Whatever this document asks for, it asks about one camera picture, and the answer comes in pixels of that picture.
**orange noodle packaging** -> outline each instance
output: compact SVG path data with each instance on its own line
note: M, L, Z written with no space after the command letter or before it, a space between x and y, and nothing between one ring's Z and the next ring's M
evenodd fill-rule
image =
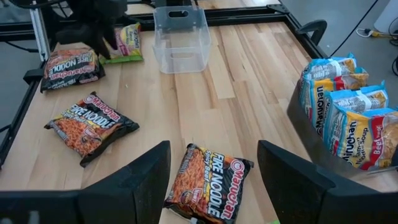
M235 223L243 182L253 166L189 144L164 207L199 223Z
M116 112L92 92L44 126L54 131L65 144L83 158L86 167L112 142L139 128L129 118Z

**wooden tabletop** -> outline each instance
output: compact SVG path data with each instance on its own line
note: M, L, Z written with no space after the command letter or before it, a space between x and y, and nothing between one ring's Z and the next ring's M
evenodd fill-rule
M201 73L160 73L152 50L154 33L143 32L143 62L106 65L106 77L86 85L44 94L37 90L0 172L0 190L84 188L162 140L170 140L172 147L170 189L186 145L194 142L255 162L244 183L237 223L276 220L257 165L257 142L268 140L310 160L286 114L310 57L281 22L211 27L210 32L210 59ZM112 143L84 169L79 155L43 126L92 91L141 128ZM396 172L356 181L383 192L398 190ZM160 222L186 223L168 210Z

